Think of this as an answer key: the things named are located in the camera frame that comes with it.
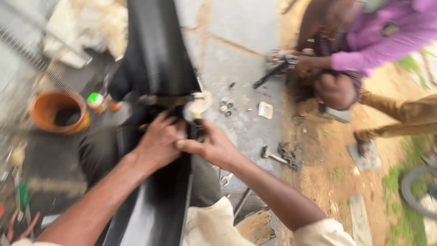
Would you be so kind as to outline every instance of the spanner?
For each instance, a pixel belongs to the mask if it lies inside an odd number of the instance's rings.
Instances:
[[[229,173],[228,175],[223,176],[222,181],[221,181],[221,185],[223,185],[223,186],[229,185],[229,182],[231,181],[232,176],[234,176],[233,173]]]

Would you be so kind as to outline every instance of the plastic bucket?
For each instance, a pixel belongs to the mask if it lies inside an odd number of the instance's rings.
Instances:
[[[73,134],[90,125],[85,105],[64,91],[41,93],[33,102],[31,118],[35,125],[51,133]]]

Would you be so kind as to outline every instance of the hammer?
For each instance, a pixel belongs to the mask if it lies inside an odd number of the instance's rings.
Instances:
[[[288,161],[282,159],[281,157],[279,157],[277,155],[272,154],[270,152],[270,147],[269,146],[264,146],[263,147],[263,149],[261,151],[261,157],[264,158],[264,159],[267,159],[267,158],[271,157],[272,159],[274,159],[274,160],[276,160],[276,161],[278,161],[280,163],[288,164]]]

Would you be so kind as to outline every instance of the khaki trousers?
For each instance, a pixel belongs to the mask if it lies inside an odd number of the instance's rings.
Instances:
[[[437,134],[437,94],[417,101],[400,101],[362,89],[361,104],[377,109],[399,121],[375,129],[358,131],[363,140],[376,137]]]

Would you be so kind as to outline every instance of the dirt ground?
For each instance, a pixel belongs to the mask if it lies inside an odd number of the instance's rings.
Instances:
[[[285,9],[290,0],[278,0],[278,13]],[[309,0],[298,0],[285,15],[280,16],[280,36],[282,48],[292,48],[303,12]],[[364,87],[374,93],[384,94],[399,100],[415,100],[431,94],[423,90],[410,77],[409,73],[394,63],[387,63],[375,69],[371,79],[365,79]],[[373,245],[382,246],[390,227],[383,201],[382,177],[391,166],[396,165],[405,156],[402,137],[377,139],[377,150],[381,156],[382,167],[357,174],[346,145],[354,142],[354,130],[378,127],[394,122],[393,119],[370,107],[356,104],[352,108],[352,122],[342,124],[337,121],[321,123],[305,120],[300,125],[292,123],[295,114],[293,97],[283,95],[283,140],[305,143],[305,164],[300,174],[283,170],[282,178],[312,199],[330,218],[340,221],[348,233],[351,231],[348,200],[353,193],[365,197],[366,209],[372,233]],[[277,235],[277,246],[292,245],[291,233],[278,223],[281,232]]]

